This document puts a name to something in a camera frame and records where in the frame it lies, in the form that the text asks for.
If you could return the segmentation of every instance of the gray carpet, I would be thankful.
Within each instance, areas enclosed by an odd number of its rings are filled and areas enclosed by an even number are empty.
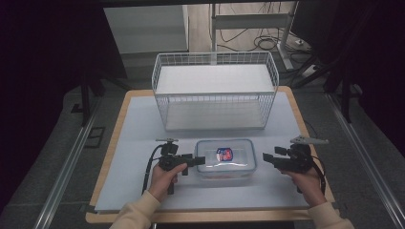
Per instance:
[[[283,71],[279,57],[274,56],[279,71]],[[288,85],[291,76],[281,75],[281,85]],[[378,193],[373,188],[362,164],[353,150],[347,136],[342,130],[333,109],[322,93],[320,78],[302,89],[294,90],[295,99],[306,120],[310,135],[328,139],[330,144],[316,146],[319,157],[327,168],[327,179],[337,200],[337,207],[344,218],[352,221],[355,228],[395,228]],[[125,83],[137,89],[150,89],[149,79],[130,78]],[[83,205],[89,203],[96,179],[105,156],[109,139],[115,127],[117,115],[125,91],[116,85],[103,81],[106,95],[96,114],[94,127],[105,128],[103,139],[98,148],[94,139],[88,139],[75,166],[72,178],[63,198],[57,208],[51,223],[51,228],[109,228],[109,224],[90,224],[85,220],[85,213],[80,211]],[[51,191],[67,154],[78,135],[81,114],[72,114],[74,104],[80,104],[79,89],[66,94],[64,110],[55,126],[51,137],[43,148],[38,160],[32,166],[25,180],[14,194],[11,202],[5,208],[0,218],[0,228],[32,228]],[[405,203],[405,184],[402,175],[405,170],[405,160],[393,144],[363,113],[361,107],[352,99],[352,125],[364,141],[375,165],[385,178],[401,205]],[[310,220],[294,222],[295,228],[314,228]],[[171,228],[174,225],[159,225],[159,228]],[[193,228],[224,228],[224,224],[185,224]],[[273,225],[269,222],[259,224],[232,225],[232,228],[291,228],[291,224]]]

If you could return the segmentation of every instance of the human hand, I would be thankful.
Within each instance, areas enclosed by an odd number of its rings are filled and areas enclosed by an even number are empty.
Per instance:
[[[305,201],[310,207],[326,202],[326,198],[321,191],[319,176],[314,168],[305,174],[298,174],[290,171],[280,170],[282,174],[288,175],[303,193]]]
[[[177,173],[183,171],[185,168],[187,168],[187,164],[183,163],[170,171],[164,171],[156,164],[153,168],[152,182],[148,190],[149,193],[159,202],[162,202],[167,197],[167,189],[170,183],[177,183]]]

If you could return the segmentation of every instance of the container lid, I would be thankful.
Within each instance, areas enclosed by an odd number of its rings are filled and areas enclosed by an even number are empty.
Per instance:
[[[205,156],[200,173],[242,172],[256,169],[253,143],[249,139],[202,140],[197,142],[196,156]]]

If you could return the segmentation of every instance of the person's right hand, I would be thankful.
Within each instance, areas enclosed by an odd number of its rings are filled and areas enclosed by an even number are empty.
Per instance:
[[[280,172],[292,178],[292,181],[301,190],[305,201],[310,207],[327,202],[321,191],[319,177],[315,169],[311,168],[305,174],[297,174],[285,170],[280,170]]]

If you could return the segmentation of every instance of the table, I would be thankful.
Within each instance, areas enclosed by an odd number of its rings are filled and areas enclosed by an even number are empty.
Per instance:
[[[297,120],[300,132],[302,135],[309,135],[305,126],[304,120],[301,117],[297,103],[294,99],[292,91],[289,87],[279,87],[279,92],[286,93],[289,101],[289,105],[293,110],[294,116]],[[153,96],[153,92],[150,90],[142,91],[130,91],[125,95],[124,101],[119,112],[116,127],[114,129],[106,157],[104,159],[96,187],[90,202],[90,205],[96,205],[99,198],[100,191],[103,187],[105,179],[108,175],[111,162],[114,157],[115,149],[117,147],[117,141],[119,139],[120,131],[123,126],[123,122],[127,113],[127,107],[133,96]],[[316,156],[316,152],[312,145],[310,145],[312,154]],[[334,202],[333,194],[327,185],[326,198],[328,201]],[[87,213],[86,220],[90,223],[107,223],[113,222],[117,214],[95,214]],[[297,219],[309,219],[307,210],[303,209],[277,209],[277,210],[235,210],[235,211],[198,211],[198,212],[185,212],[185,211],[170,211],[170,212],[157,212],[152,221],[157,223],[162,222],[220,222],[220,221],[261,221],[261,220],[297,220]]]

